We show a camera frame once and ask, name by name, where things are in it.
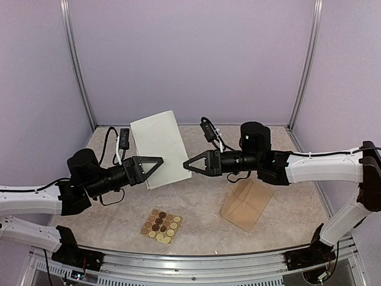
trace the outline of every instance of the brown paper bag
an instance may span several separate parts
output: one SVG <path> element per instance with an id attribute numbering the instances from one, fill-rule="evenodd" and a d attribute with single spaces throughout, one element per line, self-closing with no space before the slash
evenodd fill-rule
<path id="1" fill-rule="evenodd" d="M 250 232 L 274 194 L 273 188 L 251 179 L 240 181 L 226 196 L 223 218 Z"/>

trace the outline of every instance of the white paper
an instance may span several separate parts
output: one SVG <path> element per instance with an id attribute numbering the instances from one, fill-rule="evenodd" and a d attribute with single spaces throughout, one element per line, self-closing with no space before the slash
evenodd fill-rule
<path id="1" fill-rule="evenodd" d="M 158 188 L 192 177 L 183 168 L 188 160 L 183 139 L 172 110 L 130 124 L 138 156 L 162 157 L 161 165 L 147 180 L 148 189 Z M 143 165 L 144 171 L 150 169 Z"/>

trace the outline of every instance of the marble-patterned surface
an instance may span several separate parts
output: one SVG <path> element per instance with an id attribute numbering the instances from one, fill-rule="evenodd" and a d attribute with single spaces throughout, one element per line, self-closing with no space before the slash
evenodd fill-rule
<path id="1" fill-rule="evenodd" d="M 228 145 L 238 149 L 239 126 L 221 126 Z M 101 155 L 107 128 L 97 128 L 89 141 L 98 158 Z M 204 139 L 199 126 L 181 126 L 186 150 L 193 157 L 213 149 Z M 272 149 L 295 150 L 285 129 L 271 128 Z M 111 166 L 115 137 L 110 136 L 102 166 Z M 135 145 L 127 156 L 135 154 Z M 231 254 L 272 250 L 310 242 L 316 227 L 327 221 L 317 190 L 311 182 L 291 186 L 273 186 L 274 196 L 250 233 L 220 216 L 227 192 L 234 185 L 226 176 L 208 178 L 193 174 L 192 179 L 147 190 L 145 184 L 125 187 L 126 197 L 119 204 L 103 207 L 98 201 L 82 214 L 55 216 L 51 225 L 71 228 L 77 242 L 98 248 L 151 254 Z M 105 203 L 118 200 L 121 194 L 109 193 Z M 152 208 L 184 217 L 171 245 L 158 243 L 140 234 Z"/>

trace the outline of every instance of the beige table surface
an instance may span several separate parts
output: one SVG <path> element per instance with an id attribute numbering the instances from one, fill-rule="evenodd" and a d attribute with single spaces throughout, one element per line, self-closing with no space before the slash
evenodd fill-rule
<path id="1" fill-rule="evenodd" d="M 239 126 L 220 126 L 228 145 L 238 149 Z M 100 158 L 107 128 L 97 128 L 88 148 Z M 189 157 L 213 149 L 199 126 L 180 126 Z M 110 136 L 102 166 L 111 166 L 115 137 Z M 285 128 L 271 127 L 274 150 L 295 150 Z M 135 145 L 127 156 L 135 156 Z M 256 173 L 251 175 L 256 180 Z M 316 227 L 327 217 L 313 183 L 272 186 L 274 195 L 250 233 L 220 216 L 226 194 L 234 185 L 226 176 L 209 178 L 193 174 L 192 179 L 147 190 L 145 184 L 127 186 L 119 204 L 104 207 L 98 201 L 76 216 L 54 216 L 51 225 L 71 228 L 81 245 L 151 254 L 232 254 L 272 250 L 310 242 Z M 109 193 L 104 202 L 118 200 L 121 194 Z M 152 208 L 184 218 L 174 242 L 165 245 L 140 234 Z"/>

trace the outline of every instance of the white wall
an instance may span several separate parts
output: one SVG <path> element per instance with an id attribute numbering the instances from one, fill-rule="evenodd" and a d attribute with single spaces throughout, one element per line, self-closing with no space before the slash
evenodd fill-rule
<path id="1" fill-rule="evenodd" d="M 0 185 L 43 185 L 91 135 L 59 1 L 0 1 Z M 47 215 L 25 218 L 47 223 Z M 18 285 L 30 247 L 0 241 L 0 285 Z"/>
<path id="2" fill-rule="evenodd" d="M 307 151 L 381 146 L 381 2 L 324 1 L 317 50 L 296 137 Z M 335 211 L 357 186 L 323 183 Z M 371 286 L 381 281 L 381 214 L 354 232 Z"/>
<path id="3" fill-rule="evenodd" d="M 179 123 L 285 125 L 313 8 L 313 0 L 70 1 L 97 123 L 173 109 Z"/>

